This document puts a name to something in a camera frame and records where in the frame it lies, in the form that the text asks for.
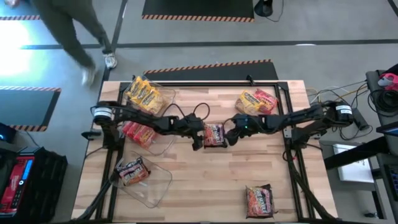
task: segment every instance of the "sneaker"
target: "sneaker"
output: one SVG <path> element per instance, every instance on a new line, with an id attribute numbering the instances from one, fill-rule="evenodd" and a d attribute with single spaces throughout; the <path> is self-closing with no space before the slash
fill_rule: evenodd
<path id="1" fill-rule="evenodd" d="M 114 56 L 114 53 L 104 54 L 104 58 L 105 58 L 105 65 L 108 69 L 115 68 L 116 65 L 118 64 L 118 61 Z"/>
<path id="2" fill-rule="evenodd" d="M 81 85 L 90 87 L 95 78 L 95 68 L 83 68 L 83 78 L 81 79 Z"/>

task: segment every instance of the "wooden tabletop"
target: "wooden tabletop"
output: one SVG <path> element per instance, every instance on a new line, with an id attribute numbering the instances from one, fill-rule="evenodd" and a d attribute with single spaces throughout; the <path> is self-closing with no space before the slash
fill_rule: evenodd
<path id="1" fill-rule="evenodd" d="M 309 107 L 304 82 L 287 81 L 294 111 Z M 120 82 L 104 82 L 100 100 L 116 100 Z M 271 87 L 260 87 L 274 94 Z M 208 103 L 211 113 L 206 123 L 224 121 L 237 113 L 234 103 L 243 90 L 254 87 L 183 87 L 174 88 L 176 104 L 184 113 L 201 103 Z M 282 94 L 285 107 L 285 96 Z M 197 116 L 204 117 L 205 110 Z M 126 140 L 124 155 L 134 151 L 172 173 L 173 181 L 156 208 L 147 208 L 122 190 L 118 190 L 114 222 L 287 222 L 297 221 L 287 163 L 282 159 L 282 133 L 258 134 L 240 139 L 229 148 L 192 151 L 192 140 L 177 138 L 163 155 L 153 156 Z M 90 142 L 87 153 L 101 147 L 102 139 Z M 73 218 L 81 215 L 98 193 L 103 175 L 106 150 L 88 157 L 83 166 Z M 315 148 L 303 150 L 308 181 L 312 192 L 326 210 L 337 217 L 335 203 L 326 174 L 322 153 Z M 245 187 L 271 184 L 275 210 L 274 219 L 246 219 Z M 109 194 L 103 214 L 108 211 Z M 304 215 L 307 215 L 303 193 L 300 193 Z"/>

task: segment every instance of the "hazard stripe tape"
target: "hazard stripe tape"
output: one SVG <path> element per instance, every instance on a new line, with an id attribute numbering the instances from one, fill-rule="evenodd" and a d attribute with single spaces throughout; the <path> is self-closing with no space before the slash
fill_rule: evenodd
<path id="1" fill-rule="evenodd" d="M 39 15 L 0 16 L 0 21 L 29 21 L 29 20 L 40 20 L 40 16 Z"/>
<path id="2" fill-rule="evenodd" d="M 183 21 L 211 21 L 211 22 L 254 22 L 254 18 L 250 18 L 250 17 L 229 17 L 229 16 L 142 15 L 142 19 L 183 20 Z"/>
<path id="3" fill-rule="evenodd" d="M 167 69 L 163 68 L 163 69 L 157 69 L 157 70 L 146 70 L 146 71 L 144 71 L 144 75 L 151 74 L 151 73 L 159 73 L 159 72 L 174 72 L 174 71 L 180 71 L 180 70 L 225 67 L 225 66 L 232 66 L 232 65 L 246 65 L 246 64 L 252 64 L 252 63 L 265 63 L 265 62 L 272 62 L 272 60 L 271 59 L 250 60 L 250 61 L 244 61 L 244 62 L 217 63 L 217 64 L 212 64 L 212 65 L 197 65 L 197 66 L 187 66 L 187 67 L 167 68 Z"/>
<path id="4" fill-rule="evenodd" d="M 38 131 L 42 132 L 47 130 L 47 126 L 36 126 L 36 125 L 9 125 L 10 128 L 14 128 L 18 131 Z"/>
<path id="5" fill-rule="evenodd" d="M 56 92 L 61 92 L 61 88 L 25 87 L 25 86 L 0 86 L 0 90 L 29 90 L 29 91 L 56 91 Z"/>

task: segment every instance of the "transparent tray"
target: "transparent tray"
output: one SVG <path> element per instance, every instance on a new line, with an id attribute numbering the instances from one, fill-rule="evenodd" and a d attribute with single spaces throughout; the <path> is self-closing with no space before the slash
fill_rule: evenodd
<path id="1" fill-rule="evenodd" d="M 154 87 L 157 91 L 160 92 L 162 99 L 165 103 L 164 103 L 162 109 L 158 113 L 153 114 L 153 115 L 159 116 L 159 117 L 162 116 L 165 113 L 165 110 L 170 106 L 170 104 L 172 104 L 174 102 L 175 90 L 162 87 L 161 85 L 150 81 L 146 77 L 141 77 L 141 78 L 142 78 L 142 80 L 147 80 L 152 87 Z M 126 90 L 123 93 L 123 98 L 126 100 L 127 105 L 129 105 L 135 109 L 140 109 L 146 113 L 151 113 L 151 112 L 145 110 L 139 104 L 130 100 L 130 98 L 126 94 L 131 89 L 131 86 L 136 81 L 136 79 L 137 79 L 137 77 L 135 77 L 133 79 L 132 83 L 126 88 Z M 157 137 L 153 140 L 152 144 L 149 147 L 142 147 L 139 144 L 136 144 L 132 139 L 131 139 L 131 142 L 134 143 L 133 147 L 141 147 L 141 148 L 149 151 L 151 154 L 153 154 L 155 156 L 159 156 L 172 146 L 172 144 L 175 141 L 175 138 L 176 138 L 175 136 L 162 136 L 162 135 L 158 134 Z"/>
<path id="2" fill-rule="evenodd" d="M 172 174 L 134 151 L 125 151 L 125 153 L 116 167 L 125 166 L 141 157 L 144 165 L 150 170 L 150 175 L 143 181 L 129 186 L 125 186 L 115 172 L 109 180 L 113 186 L 142 202 L 148 208 L 156 207 L 169 189 L 173 179 Z"/>

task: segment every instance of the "gray floor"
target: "gray floor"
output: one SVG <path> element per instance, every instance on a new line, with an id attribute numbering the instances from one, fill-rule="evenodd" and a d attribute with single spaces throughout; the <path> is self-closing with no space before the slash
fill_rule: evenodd
<path id="1" fill-rule="evenodd" d="M 122 0 L 94 0 L 99 20 L 108 35 L 113 36 Z M 275 2 L 275 16 L 281 1 Z M 144 0 L 128 0 L 118 43 L 205 42 L 205 41 L 274 41 L 274 40 L 369 40 L 395 39 L 398 36 L 398 17 L 387 0 L 285 0 L 279 23 L 256 17 L 253 24 L 234 22 L 146 21 L 141 20 Z M 16 14 L 32 14 L 34 9 L 23 5 Z M 0 5 L 0 16 L 12 11 Z M 62 94 L 49 129 L 34 133 L 36 141 L 59 154 L 67 155 L 70 166 L 65 177 L 55 222 L 70 218 L 80 179 L 87 141 L 80 133 L 91 126 L 89 107 L 95 104 L 100 91 L 103 59 L 99 49 L 88 50 L 100 70 L 92 88 L 80 86 L 78 66 L 62 50 L 13 50 L 22 45 L 56 44 L 41 21 L 0 21 L 0 47 L 7 49 L 0 55 L 0 85 L 59 86 Z M 76 26 L 78 38 L 84 44 L 96 44 L 81 25 Z M 398 44 L 319 45 L 270 47 L 187 47 L 117 49 L 118 67 L 110 80 L 130 80 L 144 70 L 235 62 L 271 58 L 280 80 L 305 80 L 306 87 L 324 89 L 365 80 L 368 70 L 385 69 L 396 61 Z M 357 86 L 348 87 L 351 91 Z M 323 100 L 334 100 L 330 94 Z M 359 98 L 358 108 L 369 124 L 379 121 L 366 103 Z M 354 126 L 345 130 L 352 134 Z M 374 131 L 357 142 L 378 137 Z M 21 144 L 31 144 L 27 136 L 19 136 Z M 337 133 L 329 132 L 322 139 L 339 141 Z M 356 222 L 393 223 L 391 211 L 388 221 L 364 218 L 363 212 L 374 212 L 369 192 L 333 190 L 339 217 Z"/>

